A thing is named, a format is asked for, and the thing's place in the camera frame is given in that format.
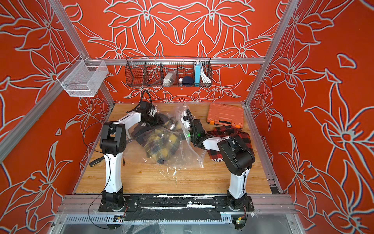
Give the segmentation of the clear plastic vacuum bag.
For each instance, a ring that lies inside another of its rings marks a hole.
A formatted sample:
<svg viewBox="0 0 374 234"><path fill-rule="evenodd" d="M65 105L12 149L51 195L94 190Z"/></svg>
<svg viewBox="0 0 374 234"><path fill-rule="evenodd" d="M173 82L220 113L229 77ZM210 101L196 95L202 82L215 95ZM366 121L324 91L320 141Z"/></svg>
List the clear plastic vacuum bag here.
<svg viewBox="0 0 374 234"><path fill-rule="evenodd" d="M191 136L182 124L186 104L171 110L162 109L162 124L138 123L128 131L130 137L123 153L127 164L143 163L176 169L203 168L204 150L194 148Z"/></svg>

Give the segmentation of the yellow green plaid shirt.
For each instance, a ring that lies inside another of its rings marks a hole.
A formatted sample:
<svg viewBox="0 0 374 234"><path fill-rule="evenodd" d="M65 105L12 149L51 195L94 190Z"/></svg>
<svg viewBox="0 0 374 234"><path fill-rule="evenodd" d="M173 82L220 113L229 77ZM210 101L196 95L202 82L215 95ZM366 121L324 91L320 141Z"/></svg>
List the yellow green plaid shirt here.
<svg viewBox="0 0 374 234"><path fill-rule="evenodd" d="M180 131L176 122L173 130L157 127L151 131L143 148L148 158L152 158L162 165L176 154L180 145Z"/></svg>

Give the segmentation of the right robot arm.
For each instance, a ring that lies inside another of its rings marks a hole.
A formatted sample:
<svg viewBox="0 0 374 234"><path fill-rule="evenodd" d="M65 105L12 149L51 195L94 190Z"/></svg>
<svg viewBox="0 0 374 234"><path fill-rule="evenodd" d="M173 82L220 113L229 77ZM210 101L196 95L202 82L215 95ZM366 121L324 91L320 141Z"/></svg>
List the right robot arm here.
<svg viewBox="0 0 374 234"><path fill-rule="evenodd" d="M227 204L233 211L244 208L250 210L250 201L246 193L248 174L255 162L253 150L250 149L239 134L213 136L207 134L199 119L195 119L189 109L181 114L183 129L188 131L189 138L196 148L220 153L230 171L230 185L227 190Z"/></svg>

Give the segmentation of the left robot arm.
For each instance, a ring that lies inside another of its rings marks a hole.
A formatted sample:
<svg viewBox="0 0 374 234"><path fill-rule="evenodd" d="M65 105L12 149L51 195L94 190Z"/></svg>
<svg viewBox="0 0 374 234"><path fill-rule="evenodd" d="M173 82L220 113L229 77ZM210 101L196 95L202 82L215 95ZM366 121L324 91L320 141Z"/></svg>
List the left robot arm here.
<svg viewBox="0 0 374 234"><path fill-rule="evenodd" d="M127 146L126 132L140 123L148 127L164 124L147 90L141 93L139 103L126 116L117 121L107 121L103 124L99 143L100 153L103 156L101 159L90 163L92 166L105 160L106 181L102 192L101 204L113 211L121 211L126 207L121 181L123 152Z"/></svg>

